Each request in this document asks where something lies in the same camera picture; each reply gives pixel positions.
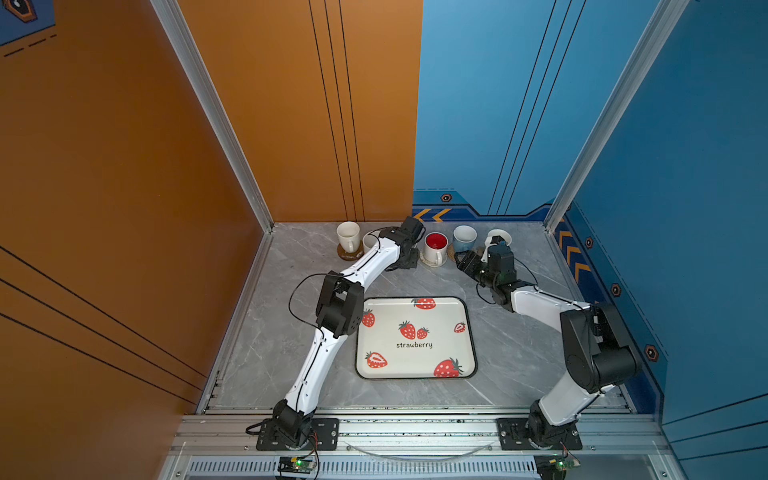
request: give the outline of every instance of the black line stripe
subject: black line stripe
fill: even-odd
[[[768,396],[768,393],[764,393],[762,395],[754,396],[754,397],[751,397],[751,398],[748,398],[748,399],[744,399],[744,400],[739,400],[738,402],[729,403],[728,405],[723,405],[721,407],[716,407],[714,409],[705,410],[703,412],[694,413],[693,415],[689,415],[687,417],[683,417],[682,419],[672,420],[671,422],[662,423],[661,425],[669,425],[669,424],[672,424],[672,423],[675,423],[675,422],[680,422],[682,420],[692,419],[693,417],[697,417],[697,416],[703,415],[705,413],[716,412],[717,410],[727,409],[728,407],[736,406],[736,405],[739,405],[740,403],[745,403],[745,402],[750,402],[752,400],[762,399],[764,396]]]
[[[541,116],[538,118],[538,123],[536,124],[536,130],[533,132],[533,137],[531,137],[531,143],[528,144],[528,150],[525,152],[525,158],[523,158],[523,165],[520,166],[520,171],[518,172],[518,179],[515,180],[515,186],[512,188],[512,193],[509,194],[509,200],[507,200],[507,207],[504,209],[504,212],[506,213],[507,210],[509,210],[509,205],[512,203],[512,197],[515,195],[515,190],[518,189],[518,183],[520,182],[520,176],[523,174],[523,169],[525,168],[525,162],[528,161],[528,154],[531,153],[531,147],[533,147],[533,142],[536,140],[536,134],[538,133],[538,128],[541,125],[541,119],[544,118],[544,112],[547,111],[547,105],[549,105],[549,98],[552,96],[552,91],[554,90],[554,85],[558,83],[558,77],[560,76],[560,69],[563,68],[563,63],[565,62],[565,55],[568,55],[568,49],[571,47],[571,40],[574,39],[574,34],[576,33],[576,27],[578,27],[578,21],[581,20],[581,13],[584,11],[584,6],[587,4],[587,0],[584,0],[584,3],[581,4],[581,10],[578,13],[578,17],[576,18],[576,24],[574,25],[574,29],[571,32],[571,37],[568,39],[568,44],[565,45],[565,52],[563,53],[563,58],[560,60],[560,66],[558,66],[558,73],[555,74],[554,80],[552,81],[552,86],[549,89],[549,94],[547,95],[547,101],[544,103],[544,108],[541,109]]]
[[[320,45],[317,43],[317,29],[315,28],[315,16],[312,14],[312,0],[306,0],[310,6],[310,18],[312,19],[312,31],[315,33],[315,47],[317,48],[317,63],[320,65],[320,78],[323,79],[323,93],[326,96],[326,108],[328,109],[328,124],[331,127],[331,140],[333,140],[333,154],[336,155],[336,169],[339,171],[339,187],[341,188],[341,200],[344,202],[344,217],[349,220],[346,209],[346,195],[344,195],[344,182],[341,180],[341,166],[339,165],[339,152],[336,151],[336,135],[333,134],[333,122],[331,121],[331,106],[328,103],[328,91],[326,90],[326,77],[323,74],[323,62],[320,60]]]
[[[20,48],[20,49],[18,49],[18,50],[10,51],[9,53],[7,53],[7,54],[3,55],[3,58],[4,58],[4,57],[10,57],[10,56],[11,56],[11,55],[13,55],[14,53],[19,53],[19,52],[20,52],[20,51],[22,51],[22,50],[24,50],[24,47],[21,47],[21,48]]]
[[[738,429],[745,429],[745,428],[748,428],[748,427],[754,427],[755,425],[762,425],[763,423],[768,423],[768,420],[763,420],[762,422],[754,422],[754,423],[750,423],[750,424],[747,424],[747,425],[739,425],[737,427],[731,427],[729,429],[717,430],[716,432],[702,433],[701,435],[694,435],[692,437],[686,437],[686,438],[680,439],[680,440],[673,440],[670,443],[685,442],[686,440],[699,439],[701,437],[706,437],[706,436],[709,436],[709,435],[716,435],[718,433],[724,433],[724,432],[730,432],[732,430],[738,430]]]
[[[528,85],[525,87],[525,93],[523,94],[523,101],[520,102],[520,111],[518,111],[518,118],[515,120],[515,127],[512,128],[512,135],[509,138],[509,144],[507,145],[507,153],[504,154],[504,161],[502,162],[502,168],[498,171],[498,178],[496,179],[496,186],[493,188],[493,195],[491,196],[491,203],[488,205],[488,215],[491,214],[491,208],[493,208],[493,200],[496,198],[496,190],[498,189],[498,183],[502,181],[502,174],[504,173],[504,166],[507,164],[507,156],[509,155],[509,148],[512,146],[512,139],[515,138],[515,131],[518,129],[518,122],[523,113],[523,106],[525,105],[525,99],[528,96],[528,89],[531,87],[531,81],[533,80],[533,72],[536,71],[536,64],[538,63],[538,57],[541,55],[541,47],[544,46],[544,39],[547,38],[547,30],[549,30],[549,23],[552,21],[552,14],[554,13],[554,6],[558,3],[558,0],[554,0],[552,3],[552,10],[549,11],[549,19],[547,20],[547,26],[544,29],[544,34],[541,36],[541,43],[538,46],[538,52],[536,52],[536,60],[533,62],[533,68],[531,69],[531,76],[528,77]]]
[[[729,453],[752,452],[753,450],[761,450],[761,449],[768,449],[768,445],[763,445],[760,447],[752,447],[751,449],[731,450],[729,452],[710,453],[709,455],[698,455],[696,457],[679,458],[678,461],[682,462],[683,460],[695,460],[696,458],[717,457],[718,455],[728,455]]]
[[[172,359],[175,359],[176,361],[178,361],[178,362],[179,362],[179,363],[181,363],[182,365],[185,365],[186,367],[188,367],[189,369],[191,369],[193,372],[197,373],[198,375],[201,375],[201,376],[203,376],[204,378],[207,378],[207,377],[208,377],[206,374],[204,374],[204,373],[202,373],[202,372],[198,371],[198,370],[197,370],[197,369],[195,369],[195,368],[194,368],[192,365],[190,365],[190,364],[186,363],[185,361],[183,361],[183,360],[182,360],[182,359],[180,359],[179,357],[175,356],[173,353],[171,353],[171,352],[168,352],[166,349],[164,349],[163,347],[159,346],[158,344],[156,344],[156,343],[155,343],[155,342],[153,342],[152,340],[148,339],[146,336],[143,336],[143,335],[141,335],[141,334],[140,334],[139,332],[137,332],[136,330],[134,330],[134,329],[130,328],[128,325],[126,325],[126,324],[122,323],[120,320],[118,320],[118,319],[114,318],[114,317],[113,317],[112,315],[110,315],[109,313],[106,313],[105,311],[103,311],[103,310],[102,310],[102,309],[100,309],[99,307],[95,306],[93,303],[91,303],[91,302],[87,301],[87,300],[86,300],[85,298],[83,298],[82,296],[79,296],[78,294],[76,294],[75,292],[73,292],[72,290],[70,290],[69,288],[67,288],[66,286],[64,286],[64,285],[62,285],[61,283],[57,282],[56,280],[54,280],[54,279],[53,279],[53,278],[51,278],[50,276],[46,275],[46,274],[45,274],[45,273],[43,273],[43,272],[42,272],[40,269],[38,269],[38,268],[35,268],[35,267],[34,267],[34,266],[32,266],[32,265],[31,265],[29,262],[27,262],[26,260],[22,259],[21,257],[19,257],[18,255],[16,255],[15,253],[11,252],[11,251],[10,251],[10,250],[8,250],[7,248],[3,247],[2,245],[0,245],[0,250],[2,250],[2,251],[4,251],[4,252],[6,252],[6,253],[7,253],[8,255],[10,255],[11,257],[14,257],[16,260],[18,260],[19,262],[21,262],[21,263],[23,263],[24,265],[28,266],[29,268],[33,269],[35,272],[37,272],[37,273],[40,273],[42,276],[44,276],[45,278],[47,278],[47,279],[48,279],[48,280],[50,280],[51,282],[55,283],[56,285],[60,286],[61,288],[63,288],[63,289],[64,289],[64,290],[66,290],[67,292],[69,292],[69,293],[71,293],[72,295],[76,296],[76,297],[77,297],[77,298],[79,298],[81,301],[83,301],[83,302],[87,303],[89,306],[93,307],[93,308],[94,308],[94,309],[96,309],[98,312],[100,312],[100,313],[102,313],[103,315],[105,315],[107,318],[109,318],[109,319],[113,320],[113,321],[114,321],[114,322],[116,322],[118,325],[120,325],[120,326],[124,327],[124,328],[125,328],[125,329],[127,329],[129,332],[131,332],[131,333],[133,333],[134,335],[138,336],[140,339],[142,339],[142,340],[144,340],[145,342],[149,343],[150,345],[152,345],[152,346],[154,346],[154,347],[158,348],[158,349],[159,349],[161,352],[163,352],[163,353],[165,353],[166,355],[170,356]]]
[[[60,344],[62,344],[63,346],[66,346],[66,347],[68,347],[68,348],[71,348],[71,349],[73,349],[75,352],[79,352],[79,353],[82,353],[83,355],[85,355],[85,356],[87,356],[87,357],[89,357],[89,358],[92,358],[92,359],[96,360],[97,362],[101,362],[101,363],[104,363],[106,366],[110,366],[110,367],[112,367],[112,368],[113,368],[113,369],[115,369],[115,370],[118,370],[118,371],[120,371],[120,372],[123,372],[123,373],[125,373],[126,375],[132,376],[132,377],[134,377],[136,380],[140,380],[140,381],[142,381],[142,382],[146,383],[147,385],[151,385],[151,386],[153,386],[153,387],[154,387],[154,388],[156,388],[156,389],[162,390],[163,392],[166,392],[166,393],[170,393],[172,396],[174,396],[174,397],[176,397],[176,398],[178,398],[178,399],[184,400],[185,402],[189,402],[189,403],[191,403],[192,405],[197,405],[197,403],[196,403],[196,402],[192,402],[191,400],[187,400],[187,399],[185,399],[183,396],[179,396],[179,395],[176,395],[175,393],[171,392],[170,390],[166,390],[166,389],[164,389],[164,388],[163,388],[163,387],[161,387],[161,386],[157,386],[157,385],[155,385],[154,383],[152,383],[152,382],[149,382],[148,380],[142,379],[140,376],[136,376],[136,375],[134,375],[134,374],[133,374],[133,373],[131,373],[131,372],[128,372],[128,371],[126,371],[126,370],[123,370],[123,369],[122,369],[122,368],[120,368],[119,366],[115,366],[115,365],[112,365],[111,363],[109,363],[109,362],[107,362],[107,361],[105,361],[105,360],[102,360],[102,359],[100,359],[100,358],[98,358],[98,357],[96,357],[96,356],[93,356],[93,355],[91,355],[90,353],[84,352],[84,351],[80,350],[80,349],[79,349],[78,347],[76,347],[76,346],[72,346],[72,345],[70,345],[69,343],[66,343],[66,342],[62,342],[61,340],[59,340],[59,339],[57,339],[57,338],[54,338],[54,337],[52,337],[52,336],[48,335],[47,333],[43,333],[43,332],[41,332],[40,330],[38,330],[38,329],[36,329],[36,328],[34,328],[34,327],[32,327],[32,326],[29,326],[29,325],[27,325],[26,323],[20,322],[20,321],[18,321],[18,320],[17,320],[17,319],[15,319],[15,318],[12,318],[12,317],[10,317],[10,316],[8,316],[8,315],[5,315],[3,312],[0,312],[0,316],[2,316],[2,317],[5,317],[6,319],[9,319],[9,320],[11,320],[13,323],[16,323],[17,325],[23,326],[23,327],[24,327],[24,328],[26,328],[26,329],[30,329],[31,331],[33,331],[33,332],[35,332],[35,333],[39,333],[40,335],[43,335],[45,338],[51,339],[51,340],[53,340],[53,341],[54,341],[54,342],[56,342],[56,343],[60,343]]]
[[[554,51],[558,49],[560,34],[563,32],[563,27],[565,26],[565,20],[568,18],[568,12],[571,10],[572,3],[573,3],[573,0],[570,0],[568,2],[568,8],[566,8],[565,15],[563,15],[563,22],[560,24],[560,30],[558,30],[558,36],[554,39],[554,46],[552,47],[552,53],[550,53],[549,55],[549,60],[547,61],[547,67],[544,69],[544,75],[541,76],[541,83],[538,86],[538,91],[536,92],[536,99],[533,101],[533,107],[531,107],[531,114],[528,116],[528,122],[525,124],[525,130],[523,130],[523,136],[520,139],[520,144],[518,145],[518,151],[515,154],[515,161],[512,162],[512,168],[509,170],[509,176],[507,177],[507,183],[504,185],[504,191],[502,191],[502,197],[498,201],[498,207],[496,208],[497,215],[499,211],[502,209],[502,202],[504,201],[504,196],[507,194],[507,187],[509,187],[509,181],[512,179],[512,174],[515,172],[515,165],[518,163],[518,156],[520,155],[520,150],[523,148],[523,142],[525,141],[525,134],[528,133],[528,127],[531,125],[531,119],[533,118],[533,114],[536,111],[536,104],[538,103],[538,97],[541,94],[541,89],[544,87],[544,82],[547,79],[547,72],[549,72],[549,65],[552,63],[552,57],[554,57]]]
[[[331,38],[331,21],[328,18],[328,3],[323,0],[326,7],[326,24],[328,25],[328,43],[331,46],[331,63],[333,63],[333,80],[336,81],[336,100],[339,102],[339,118],[341,118],[341,135],[344,139],[344,153],[346,155],[346,173],[349,175],[349,191],[352,193],[352,210],[357,218],[357,202],[355,202],[355,189],[352,186],[352,168],[349,165],[349,148],[346,146],[346,129],[344,128],[344,113],[341,111],[341,94],[339,93],[339,75],[336,73],[336,55],[333,53],[333,39]]]
[[[37,303],[40,303],[41,305],[48,307],[50,310],[53,310],[54,312],[56,312],[56,313],[58,313],[59,315],[63,316],[65,319],[69,319],[69,320],[71,320],[72,322],[75,322],[75,323],[77,323],[79,326],[83,327],[84,329],[88,330],[89,332],[93,332],[93,333],[95,333],[96,335],[99,335],[101,338],[103,338],[103,339],[107,340],[108,342],[110,342],[110,343],[113,343],[114,345],[117,345],[117,346],[119,346],[120,348],[122,348],[122,349],[123,349],[123,350],[125,350],[126,352],[129,352],[129,353],[133,354],[134,356],[137,356],[138,358],[140,358],[140,359],[144,360],[145,362],[147,362],[147,363],[149,363],[149,364],[151,364],[151,365],[153,365],[153,366],[156,366],[158,369],[160,369],[160,370],[162,370],[162,371],[166,372],[168,375],[171,375],[171,376],[174,376],[174,377],[176,377],[177,379],[181,380],[182,382],[186,383],[187,385],[189,385],[189,386],[191,386],[191,387],[194,387],[195,389],[198,389],[198,390],[200,390],[201,392],[203,391],[201,388],[197,387],[197,386],[196,386],[196,385],[194,385],[193,383],[189,383],[187,380],[185,380],[185,379],[181,378],[180,376],[178,376],[178,375],[176,375],[176,374],[174,374],[174,373],[172,373],[172,372],[170,372],[170,371],[168,371],[168,370],[164,369],[163,367],[159,366],[159,365],[158,365],[158,364],[156,364],[155,362],[152,362],[151,360],[149,360],[149,359],[147,359],[147,358],[144,358],[143,356],[141,356],[141,355],[139,355],[138,353],[134,352],[133,350],[131,350],[131,349],[127,348],[126,346],[123,346],[123,345],[121,345],[120,343],[118,343],[118,342],[115,342],[113,339],[109,338],[108,336],[106,336],[106,335],[104,335],[104,334],[102,334],[102,333],[99,333],[98,331],[96,331],[96,330],[92,329],[90,326],[87,326],[87,325],[85,325],[85,324],[83,324],[83,323],[81,323],[81,322],[78,322],[76,319],[72,318],[71,316],[67,315],[66,313],[64,313],[64,312],[62,312],[62,311],[60,311],[60,310],[57,310],[57,309],[56,309],[56,308],[54,308],[53,306],[51,306],[51,305],[47,304],[46,302],[44,302],[44,301],[40,300],[40,299],[39,299],[39,298],[37,298],[36,296],[34,296],[34,295],[31,295],[30,293],[27,293],[27,292],[25,292],[24,290],[22,290],[21,288],[17,287],[16,285],[14,285],[14,284],[12,284],[12,283],[8,282],[7,280],[0,278],[0,282],[4,283],[5,285],[8,285],[8,286],[10,286],[10,287],[11,287],[13,290],[16,290],[17,292],[19,292],[19,293],[22,293],[23,295],[26,295],[28,298],[31,298],[31,299],[33,299],[35,302],[37,302]]]
[[[349,111],[352,112],[352,135],[355,139],[355,159],[357,160],[357,182],[360,185],[360,205],[362,207],[362,221],[366,221],[366,202],[362,196],[362,178],[360,177],[360,154],[357,151],[357,129],[355,128],[355,108],[352,105],[352,82],[349,81],[349,58],[346,56],[346,36],[344,35],[344,17],[341,12],[341,0],[339,0],[339,19],[341,19],[341,38],[344,43],[344,62],[346,63],[346,86],[349,88]]]

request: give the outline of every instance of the mug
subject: mug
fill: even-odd
[[[459,253],[472,250],[477,238],[477,230],[469,225],[459,225],[453,229],[453,251]]]
[[[509,233],[505,232],[504,230],[495,228],[488,232],[488,236],[485,238],[485,252],[482,254],[482,261],[487,262],[488,261],[488,247],[491,246],[491,242],[493,241],[493,237],[501,237],[504,239],[505,242],[507,242],[507,245],[511,246],[512,243],[512,237]]]
[[[336,228],[339,245],[347,253],[355,253],[360,248],[360,225],[355,222],[344,222]]]
[[[448,237],[442,233],[428,233],[424,239],[424,260],[427,264],[441,266],[448,256]]]
[[[368,253],[368,250],[371,250],[379,242],[379,232],[380,230],[372,230],[362,236],[362,251],[364,253]]]

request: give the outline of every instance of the white tray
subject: white tray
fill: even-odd
[[[461,299],[372,298],[366,300],[363,310],[355,367],[364,379],[467,378],[475,374],[475,346]]]

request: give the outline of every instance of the cork coaster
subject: cork coaster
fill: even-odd
[[[352,253],[347,252],[341,247],[341,244],[338,244],[336,245],[336,253],[339,254],[339,258],[341,258],[341,260],[346,260],[348,262],[355,262],[360,260],[360,257],[362,257],[363,254],[362,242],[360,242],[360,246],[357,247],[357,250]]]

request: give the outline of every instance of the yellow-orange chevron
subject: yellow-orange chevron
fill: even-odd
[[[571,232],[567,232],[565,230],[560,232],[560,250],[563,250],[563,237],[573,237],[574,235]]]
[[[442,218],[440,218],[440,217],[442,217],[443,215],[445,215],[445,214],[446,214],[446,213],[448,213],[449,211],[451,211],[451,209],[450,209],[450,208],[446,208],[445,210],[443,210],[443,211],[442,211],[442,212],[440,212],[439,214],[437,214],[437,215],[435,215],[434,217],[432,217],[432,219],[433,219],[435,222],[442,222]]]
[[[424,210],[418,212],[416,215],[413,216],[413,218],[417,219],[418,221],[424,223],[424,220],[422,220],[422,215],[429,212],[431,208],[425,208]]]
[[[571,253],[581,253],[581,250],[579,250],[577,247],[568,247],[566,251],[568,253],[565,256],[565,262],[568,264],[568,266],[571,266]]]
[[[589,267],[589,265],[584,265],[583,263],[576,262],[576,271],[574,273],[574,279],[576,280],[576,283],[578,283],[578,272],[579,270],[586,270],[588,272],[591,272],[592,269]]]

